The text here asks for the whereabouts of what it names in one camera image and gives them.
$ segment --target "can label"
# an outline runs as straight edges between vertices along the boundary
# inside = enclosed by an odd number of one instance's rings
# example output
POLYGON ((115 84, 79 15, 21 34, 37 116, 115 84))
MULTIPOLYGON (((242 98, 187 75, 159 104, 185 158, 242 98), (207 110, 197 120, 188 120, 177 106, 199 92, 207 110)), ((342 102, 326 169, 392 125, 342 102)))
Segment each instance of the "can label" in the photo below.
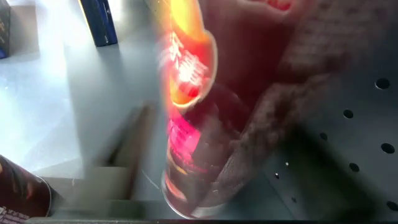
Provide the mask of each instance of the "can label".
POLYGON ((51 193, 45 181, 0 156, 0 183, 0 223, 47 216, 51 193))

